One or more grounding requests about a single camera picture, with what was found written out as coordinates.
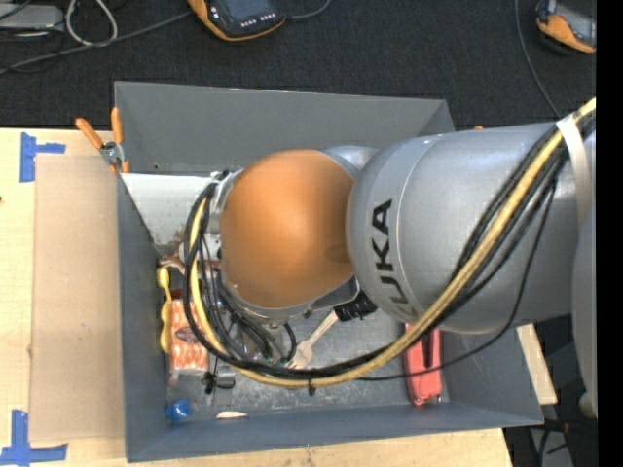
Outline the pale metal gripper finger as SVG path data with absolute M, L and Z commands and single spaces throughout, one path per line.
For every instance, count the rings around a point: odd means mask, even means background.
M 229 365 L 221 365 L 215 373 L 213 406 L 229 406 L 235 387 L 235 371 Z

